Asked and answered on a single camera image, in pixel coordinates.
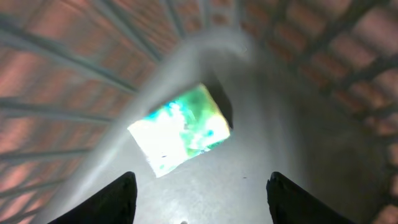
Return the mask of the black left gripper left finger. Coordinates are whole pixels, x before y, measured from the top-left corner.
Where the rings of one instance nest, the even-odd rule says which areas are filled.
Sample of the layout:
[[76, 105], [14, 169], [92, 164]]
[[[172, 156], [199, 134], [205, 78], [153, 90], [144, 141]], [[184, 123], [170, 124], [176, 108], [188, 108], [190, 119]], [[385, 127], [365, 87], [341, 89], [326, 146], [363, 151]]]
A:
[[137, 183], [129, 171], [49, 224], [133, 224]]

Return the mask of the green tissue box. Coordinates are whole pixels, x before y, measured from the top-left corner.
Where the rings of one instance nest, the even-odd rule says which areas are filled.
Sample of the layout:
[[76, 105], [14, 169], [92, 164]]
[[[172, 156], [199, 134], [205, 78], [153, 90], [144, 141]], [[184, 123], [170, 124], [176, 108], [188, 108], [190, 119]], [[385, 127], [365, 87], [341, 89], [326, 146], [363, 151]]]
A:
[[228, 139], [232, 125], [210, 89], [199, 83], [127, 129], [159, 178]]

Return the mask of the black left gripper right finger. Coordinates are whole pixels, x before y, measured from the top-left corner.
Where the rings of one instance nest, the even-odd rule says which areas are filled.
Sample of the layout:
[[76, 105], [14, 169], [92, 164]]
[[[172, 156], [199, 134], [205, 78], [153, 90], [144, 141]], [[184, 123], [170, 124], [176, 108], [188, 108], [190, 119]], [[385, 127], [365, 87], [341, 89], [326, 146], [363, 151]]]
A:
[[280, 172], [271, 174], [266, 190], [274, 224], [353, 224]]

